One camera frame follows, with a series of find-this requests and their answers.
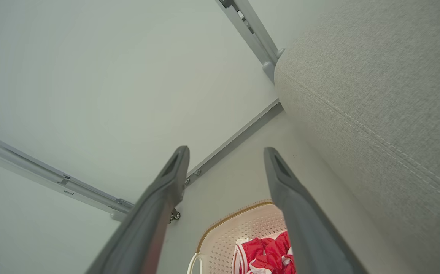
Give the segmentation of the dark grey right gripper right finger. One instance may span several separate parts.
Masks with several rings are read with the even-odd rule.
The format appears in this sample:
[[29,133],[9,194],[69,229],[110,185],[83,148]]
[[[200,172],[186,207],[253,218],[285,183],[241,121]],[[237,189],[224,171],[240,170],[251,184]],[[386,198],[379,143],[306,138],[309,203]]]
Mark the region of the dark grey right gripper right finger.
[[299,274],[366,274],[367,270],[279,152],[265,147],[270,196],[283,213]]

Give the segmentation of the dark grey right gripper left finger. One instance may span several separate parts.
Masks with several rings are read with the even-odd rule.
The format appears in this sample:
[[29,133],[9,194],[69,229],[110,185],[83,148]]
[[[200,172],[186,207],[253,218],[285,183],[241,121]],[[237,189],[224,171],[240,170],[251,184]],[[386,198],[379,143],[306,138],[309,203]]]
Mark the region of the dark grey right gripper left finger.
[[116,229],[88,274],[155,274],[172,211],[182,201],[190,150],[174,151]]

